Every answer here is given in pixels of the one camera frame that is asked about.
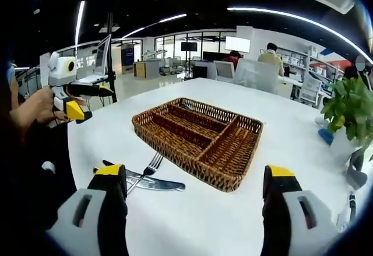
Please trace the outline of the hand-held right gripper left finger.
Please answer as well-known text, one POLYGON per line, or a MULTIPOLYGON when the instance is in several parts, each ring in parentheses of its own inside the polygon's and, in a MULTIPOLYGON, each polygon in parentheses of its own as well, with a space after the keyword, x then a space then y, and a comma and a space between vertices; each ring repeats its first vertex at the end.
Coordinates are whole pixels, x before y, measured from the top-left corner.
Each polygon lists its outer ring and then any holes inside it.
POLYGON ((126 191, 123 164, 96 170, 88 187, 59 207, 46 233, 65 255, 128 255, 126 191))

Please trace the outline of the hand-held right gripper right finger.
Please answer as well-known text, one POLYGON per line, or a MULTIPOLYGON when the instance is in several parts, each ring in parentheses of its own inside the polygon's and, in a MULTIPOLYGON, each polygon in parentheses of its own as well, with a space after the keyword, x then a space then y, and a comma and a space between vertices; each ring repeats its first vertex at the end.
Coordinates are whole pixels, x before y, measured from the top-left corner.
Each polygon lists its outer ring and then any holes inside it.
POLYGON ((331 211, 285 167, 265 166, 262 255, 323 255, 338 230, 331 211))

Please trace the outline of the person's left hand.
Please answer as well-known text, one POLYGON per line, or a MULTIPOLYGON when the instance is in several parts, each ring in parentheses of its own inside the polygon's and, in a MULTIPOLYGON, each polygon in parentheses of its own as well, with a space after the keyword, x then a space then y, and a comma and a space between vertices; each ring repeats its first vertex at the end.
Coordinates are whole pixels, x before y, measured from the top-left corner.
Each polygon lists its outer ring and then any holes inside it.
POLYGON ((69 121, 67 115, 62 111, 55 111, 53 91, 50 87, 44 87, 36 91, 27 99, 33 109, 33 119, 39 123, 47 124, 53 120, 69 121))

